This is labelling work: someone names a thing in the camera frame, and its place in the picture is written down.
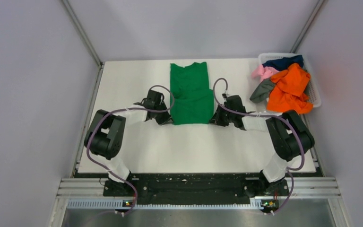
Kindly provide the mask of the green t shirt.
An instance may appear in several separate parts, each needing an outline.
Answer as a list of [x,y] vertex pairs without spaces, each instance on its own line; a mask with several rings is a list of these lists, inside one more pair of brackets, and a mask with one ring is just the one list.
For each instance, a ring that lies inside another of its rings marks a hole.
[[170,91],[174,96],[170,110],[174,125],[209,123],[214,115],[214,96],[206,62],[184,67],[170,64]]

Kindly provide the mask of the orange t shirt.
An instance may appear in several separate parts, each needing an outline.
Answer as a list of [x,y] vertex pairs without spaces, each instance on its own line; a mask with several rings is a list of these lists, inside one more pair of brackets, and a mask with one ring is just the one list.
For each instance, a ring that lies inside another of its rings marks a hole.
[[295,110],[298,114],[308,114],[313,109],[305,94],[310,79],[310,73],[297,63],[271,76],[275,87],[269,94],[267,110],[280,113]]

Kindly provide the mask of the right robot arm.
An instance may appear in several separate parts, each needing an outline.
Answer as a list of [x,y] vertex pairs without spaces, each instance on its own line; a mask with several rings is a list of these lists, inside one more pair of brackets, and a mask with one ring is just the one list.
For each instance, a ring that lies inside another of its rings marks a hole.
[[299,114],[289,110],[281,114],[247,112],[239,95],[222,94],[224,103],[219,103],[209,120],[212,125],[226,127],[233,124],[244,131],[253,130],[269,134],[274,154],[260,171],[259,178],[249,182],[244,191],[249,197],[271,195],[278,190],[285,175],[293,168],[289,162],[301,157],[301,169],[305,153],[315,145],[315,140]]

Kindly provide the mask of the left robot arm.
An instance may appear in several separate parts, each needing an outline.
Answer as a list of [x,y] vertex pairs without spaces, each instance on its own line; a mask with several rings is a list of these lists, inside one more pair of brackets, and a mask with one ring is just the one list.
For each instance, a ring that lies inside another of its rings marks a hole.
[[87,158],[108,173],[105,196],[134,196],[138,192],[128,180],[131,171],[119,157],[126,127],[154,119],[158,125],[171,121],[164,94],[150,88],[141,102],[114,111],[98,110],[84,139]]

